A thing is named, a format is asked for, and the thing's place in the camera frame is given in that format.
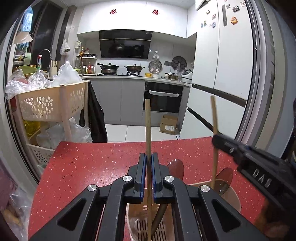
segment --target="silver screw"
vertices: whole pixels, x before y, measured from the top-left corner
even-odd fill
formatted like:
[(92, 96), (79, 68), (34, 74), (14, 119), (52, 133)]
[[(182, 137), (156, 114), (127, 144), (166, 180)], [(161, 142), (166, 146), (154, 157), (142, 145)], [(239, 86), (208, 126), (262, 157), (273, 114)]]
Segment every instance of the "silver screw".
[(166, 176), (165, 180), (170, 183), (170, 182), (174, 181), (174, 177), (173, 176)]
[(125, 182), (129, 182), (129, 181), (132, 180), (132, 177), (131, 177), (131, 176), (124, 176), (122, 179), (123, 179)]
[(89, 190), (90, 192), (95, 191), (96, 190), (96, 185), (91, 184), (87, 187), (87, 190)]
[(202, 190), (202, 192), (208, 192), (208, 191), (210, 190), (210, 187), (207, 186), (207, 185), (202, 185), (202, 186), (200, 187), (200, 189)]

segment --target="triangular cutout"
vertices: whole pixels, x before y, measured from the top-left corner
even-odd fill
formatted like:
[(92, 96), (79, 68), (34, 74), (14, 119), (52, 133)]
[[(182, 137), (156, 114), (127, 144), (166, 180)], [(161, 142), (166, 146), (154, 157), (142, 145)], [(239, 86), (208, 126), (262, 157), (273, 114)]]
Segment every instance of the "triangular cutout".
[(57, 224), (69, 231), (73, 231), (77, 225), (85, 203), (85, 198), (80, 199), (64, 216), (61, 217)]
[(229, 232), (240, 226), (240, 221), (229, 213), (228, 210), (226, 210), (217, 200), (213, 200), (212, 204), (224, 232)]

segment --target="red countertop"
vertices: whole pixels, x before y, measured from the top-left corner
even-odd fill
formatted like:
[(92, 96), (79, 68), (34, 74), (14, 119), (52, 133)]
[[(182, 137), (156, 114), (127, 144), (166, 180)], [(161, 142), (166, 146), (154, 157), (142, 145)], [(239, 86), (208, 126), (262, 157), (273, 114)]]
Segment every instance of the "red countertop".
[[(145, 142), (132, 143), (70, 143), (61, 142), (47, 165), (37, 187), (29, 222), (30, 238), (89, 184), (99, 187), (111, 184), (137, 164), (145, 152)], [(152, 152), (158, 153), (160, 164), (177, 158), (184, 163), (186, 184), (211, 179), (213, 147), (211, 137), (152, 142)], [(234, 170), (231, 186), (241, 205), (241, 214), (254, 223), (264, 196), (240, 173), (225, 153), (219, 152), (218, 172), (225, 167)], [(130, 240), (127, 225), (125, 241)]]

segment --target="white tile floor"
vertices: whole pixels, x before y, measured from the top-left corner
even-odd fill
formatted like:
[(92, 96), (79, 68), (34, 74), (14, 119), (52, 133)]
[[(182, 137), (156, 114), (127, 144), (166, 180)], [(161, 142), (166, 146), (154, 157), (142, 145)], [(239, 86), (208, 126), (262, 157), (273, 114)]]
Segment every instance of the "white tile floor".
[[(122, 126), (106, 124), (108, 142), (144, 142), (144, 126)], [(151, 127), (151, 141), (177, 140), (175, 135), (159, 132), (159, 127)]]

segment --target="refrigerator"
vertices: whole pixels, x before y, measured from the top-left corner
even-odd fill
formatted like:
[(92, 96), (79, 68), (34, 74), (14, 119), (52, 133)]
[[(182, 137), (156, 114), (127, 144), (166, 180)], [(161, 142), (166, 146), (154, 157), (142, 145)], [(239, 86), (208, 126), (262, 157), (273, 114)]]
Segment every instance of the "refrigerator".
[(216, 96), (218, 128), (235, 138), (245, 111), (253, 71), (253, 34), (245, 1), (205, 1), (196, 12), (192, 87), (180, 138), (212, 136), (210, 96)]

